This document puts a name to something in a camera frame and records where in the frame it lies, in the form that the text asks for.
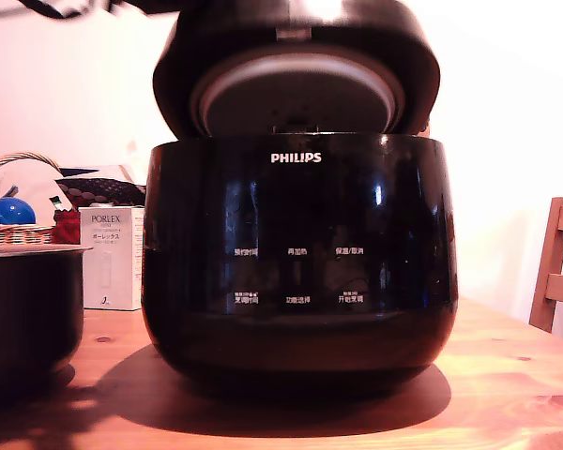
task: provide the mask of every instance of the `wooden table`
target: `wooden table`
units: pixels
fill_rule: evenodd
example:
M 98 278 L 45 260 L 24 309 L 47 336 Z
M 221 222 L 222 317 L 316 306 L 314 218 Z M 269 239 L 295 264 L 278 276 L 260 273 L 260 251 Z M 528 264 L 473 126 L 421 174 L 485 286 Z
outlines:
M 0 412 L 0 449 L 563 450 L 563 340 L 470 301 L 435 366 L 351 405 L 192 395 L 150 345 L 140 311 L 86 311 L 61 377 L 47 397 Z

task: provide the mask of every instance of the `wooden chair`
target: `wooden chair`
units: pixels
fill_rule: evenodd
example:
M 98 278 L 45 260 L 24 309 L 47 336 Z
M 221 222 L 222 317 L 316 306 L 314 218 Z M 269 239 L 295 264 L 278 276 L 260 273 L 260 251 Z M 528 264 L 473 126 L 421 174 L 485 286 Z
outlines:
M 553 198 L 529 324 L 553 331 L 556 302 L 563 302 L 563 198 Z

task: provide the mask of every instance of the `blue ball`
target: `blue ball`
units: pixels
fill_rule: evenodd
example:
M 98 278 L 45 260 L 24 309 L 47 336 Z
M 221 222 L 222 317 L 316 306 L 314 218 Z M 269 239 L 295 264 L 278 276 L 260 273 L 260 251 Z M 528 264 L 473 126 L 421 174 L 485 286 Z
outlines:
M 36 223 L 36 213 L 21 199 L 0 199 L 0 225 L 29 225 Z

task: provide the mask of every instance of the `black rice cooker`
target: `black rice cooker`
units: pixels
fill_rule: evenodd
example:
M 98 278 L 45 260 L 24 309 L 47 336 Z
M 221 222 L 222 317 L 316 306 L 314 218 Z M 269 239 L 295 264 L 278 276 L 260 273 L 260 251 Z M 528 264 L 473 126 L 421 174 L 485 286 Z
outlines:
M 449 338 L 439 67 L 403 4 L 211 0 L 154 75 L 143 311 L 164 359 L 232 392 L 365 392 Z

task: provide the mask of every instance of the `red object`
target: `red object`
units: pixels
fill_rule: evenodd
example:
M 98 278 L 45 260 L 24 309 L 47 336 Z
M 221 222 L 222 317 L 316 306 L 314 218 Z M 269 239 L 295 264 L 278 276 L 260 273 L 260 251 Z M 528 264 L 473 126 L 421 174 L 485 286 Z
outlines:
M 53 244 L 79 245 L 81 243 L 80 217 L 78 211 L 56 211 L 54 213 L 56 226 L 53 228 Z

